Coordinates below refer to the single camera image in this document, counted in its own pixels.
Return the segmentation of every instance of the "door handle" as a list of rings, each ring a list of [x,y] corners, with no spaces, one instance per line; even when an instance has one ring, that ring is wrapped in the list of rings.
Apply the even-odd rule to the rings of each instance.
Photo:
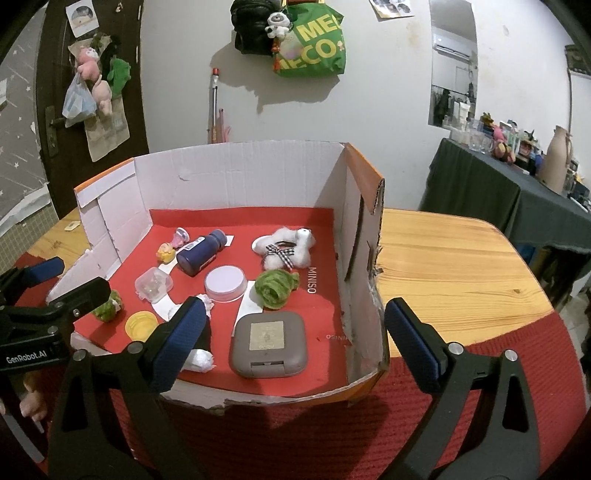
[[[47,151],[49,157],[55,157],[60,151],[57,148],[56,128],[64,127],[66,119],[62,116],[56,118],[56,108],[50,105],[45,108],[45,131],[47,135]]]

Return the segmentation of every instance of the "green yarn ball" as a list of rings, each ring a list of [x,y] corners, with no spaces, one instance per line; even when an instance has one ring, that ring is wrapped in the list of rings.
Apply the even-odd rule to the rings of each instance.
[[[123,308],[123,302],[121,301],[121,297],[119,296],[119,292],[117,290],[111,290],[111,295],[109,295],[109,300],[104,302],[101,306],[92,310],[92,313],[98,318],[101,322],[110,322],[115,318],[117,312]]]
[[[264,307],[279,310],[287,303],[291,291],[300,286],[300,274],[285,270],[267,270],[255,281],[255,291]]]

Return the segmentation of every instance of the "dark tablecloth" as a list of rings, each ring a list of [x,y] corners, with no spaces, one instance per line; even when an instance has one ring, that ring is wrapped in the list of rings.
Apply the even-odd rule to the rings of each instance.
[[[447,138],[431,163],[420,209],[485,220],[514,245],[591,253],[591,214],[520,168]]]

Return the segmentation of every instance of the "red paper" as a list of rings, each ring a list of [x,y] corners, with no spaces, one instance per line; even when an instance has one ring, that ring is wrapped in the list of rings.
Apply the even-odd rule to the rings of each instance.
[[[139,243],[119,270],[109,280],[119,291],[125,305],[123,314],[113,322],[102,323],[89,314],[76,322],[76,331],[102,348],[118,353],[130,343],[125,322],[141,310],[152,311],[147,301],[138,298],[134,282],[151,267],[158,266],[155,253],[163,242],[170,242],[176,227],[184,227],[191,240],[219,228],[234,235],[232,245],[222,250],[202,272],[191,278],[178,266],[171,277],[174,287],[169,295],[175,303],[188,296],[205,293],[204,279],[209,271],[221,265],[236,265],[247,279],[255,280],[262,272],[261,257],[252,251],[252,242],[270,235],[282,226],[291,229],[310,228],[316,238],[311,249],[311,267],[315,268],[315,288],[308,288],[308,270],[300,271],[300,288],[294,291],[283,310],[297,312],[306,325],[308,365],[293,377],[248,380],[229,366],[230,340],[240,300],[217,303],[212,310],[212,354],[216,367],[206,373],[183,371],[179,378],[243,393],[304,397],[330,391],[348,384],[339,288],[336,270],[333,211],[299,207],[245,207],[222,210],[186,211],[153,210],[154,226]]]

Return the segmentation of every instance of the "pink lid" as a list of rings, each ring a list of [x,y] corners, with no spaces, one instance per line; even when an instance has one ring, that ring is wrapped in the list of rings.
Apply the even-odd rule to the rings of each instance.
[[[244,272],[233,265],[214,268],[205,277],[205,292],[213,301],[222,303],[242,297],[247,285]]]

